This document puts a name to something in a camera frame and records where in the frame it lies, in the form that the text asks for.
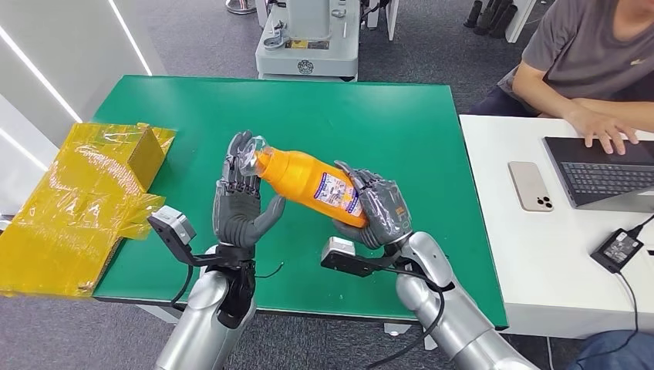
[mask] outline power adapter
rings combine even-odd
[[[640,251],[642,246],[643,243],[638,240],[638,233],[633,230],[618,229],[591,253],[591,258],[612,274],[616,274]]]

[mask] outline jeans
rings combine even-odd
[[[631,333],[631,330],[617,330],[593,335],[584,341],[577,360],[616,349],[625,343]],[[654,336],[639,332],[623,349],[579,363],[584,370],[654,370]],[[582,370],[582,367],[575,361],[567,370]]]
[[[484,98],[475,104],[468,114],[473,116],[536,117],[522,103],[495,86]]]

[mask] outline person's hand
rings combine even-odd
[[[238,153],[252,137],[250,131],[237,133],[231,140],[223,162],[222,178],[216,182],[213,224],[214,234],[222,244],[253,250],[255,243],[279,220],[286,199],[275,195],[261,213],[257,176],[241,175]]]
[[[334,226],[341,234],[376,249],[413,232],[409,209],[395,181],[384,180],[368,170],[353,170],[338,160],[335,164],[352,181],[368,219],[364,228],[334,220]]]
[[[573,101],[579,105],[579,108],[563,118],[584,136],[586,147],[592,147],[593,138],[597,136],[607,154],[613,154],[613,146],[618,154],[625,154],[625,143],[621,133],[624,133],[631,143],[638,143],[635,130],[620,119],[585,108],[581,99]]]

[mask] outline bottle cap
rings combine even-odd
[[[268,164],[265,148],[269,147],[262,136],[254,136],[245,144],[245,148],[238,153],[238,167],[243,176],[259,175],[265,170]]]

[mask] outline green tabletop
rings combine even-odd
[[[460,283],[496,326],[507,325],[497,275],[448,86],[386,83],[280,82],[125,76],[94,122],[149,123],[177,130],[150,192],[184,212],[203,253],[211,229],[215,182],[231,137],[250,129],[281,150],[301,150],[332,163],[344,160],[395,179],[415,230],[437,239]],[[263,205],[272,196],[261,187]],[[282,219],[257,244],[258,307],[272,311],[414,319],[395,293],[394,274],[360,278],[320,267],[329,218],[288,203]],[[357,252],[379,255],[357,245]],[[94,297],[169,301],[187,267],[155,233],[125,240]]]

